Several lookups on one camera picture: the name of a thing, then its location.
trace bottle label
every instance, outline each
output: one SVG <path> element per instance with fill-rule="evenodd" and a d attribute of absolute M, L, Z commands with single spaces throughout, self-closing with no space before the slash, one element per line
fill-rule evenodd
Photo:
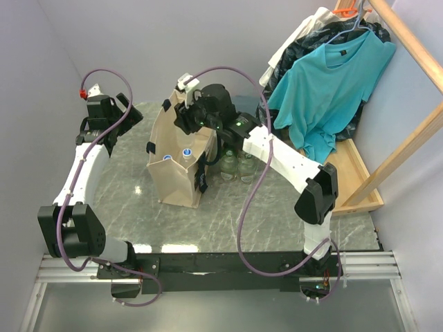
<path fill-rule="evenodd" d="M 220 172 L 221 177 L 226 180 L 232 180 L 234 178 L 234 176 L 232 174 L 228 174 L 228 173 L 224 173 L 224 172 Z"/>
<path fill-rule="evenodd" d="M 241 176 L 240 180 L 242 180 L 242 182 L 245 182 L 245 183 L 250 183 L 250 182 L 252 182 L 253 177 L 254 177 L 254 175 Z"/>

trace blue hanger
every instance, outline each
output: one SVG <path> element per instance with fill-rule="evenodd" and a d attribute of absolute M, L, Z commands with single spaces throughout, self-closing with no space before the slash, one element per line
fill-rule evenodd
<path fill-rule="evenodd" d="M 363 12 L 363 4 L 364 4 L 364 2 L 365 2 L 365 0 L 362 0 L 360 5 L 359 5 L 359 14 L 357 15 L 357 20 L 355 21 L 354 26 L 351 29 L 349 29 L 349 30 L 342 31 L 341 33 L 337 34 L 334 38 L 332 38 L 327 43 L 325 43 L 325 45 L 328 45 L 330 42 L 332 42 L 334 39 L 336 39 L 339 35 L 342 35 L 343 33 L 350 33 L 351 31 L 354 31 L 356 28 L 366 29 L 368 31 L 372 31 L 367 26 L 361 26 L 360 25 L 360 17 L 361 17 L 361 13 Z"/>

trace orange hanger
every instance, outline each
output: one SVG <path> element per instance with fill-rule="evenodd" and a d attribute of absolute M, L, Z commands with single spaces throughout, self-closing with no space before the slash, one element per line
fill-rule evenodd
<path fill-rule="evenodd" d="M 343 17 L 353 17 L 355 14 L 359 13 L 359 10 L 354 7 L 355 2 L 356 2 L 356 0 L 353 0 L 351 6 L 349 8 L 337 9 L 337 10 L 334 10 L 333 13 L 334 14 L 341 13 Z"/>

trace bottle cap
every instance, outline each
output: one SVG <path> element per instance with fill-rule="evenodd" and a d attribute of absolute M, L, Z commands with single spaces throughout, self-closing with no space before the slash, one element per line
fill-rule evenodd
<path fill-rule="evenodd" d="M 192 150 L 191 149 L 184 149 L 183 150 L 183 158 L 190 159 L 191 157 L 192 157 Z"/>

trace red connector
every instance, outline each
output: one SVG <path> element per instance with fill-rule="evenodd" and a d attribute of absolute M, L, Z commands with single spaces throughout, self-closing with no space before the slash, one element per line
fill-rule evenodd
<path fill-rule="evenodd" d="M 80 98 L 86 100 L 88 98 L 88 93 L 86 90 L 80 90 Z"/>

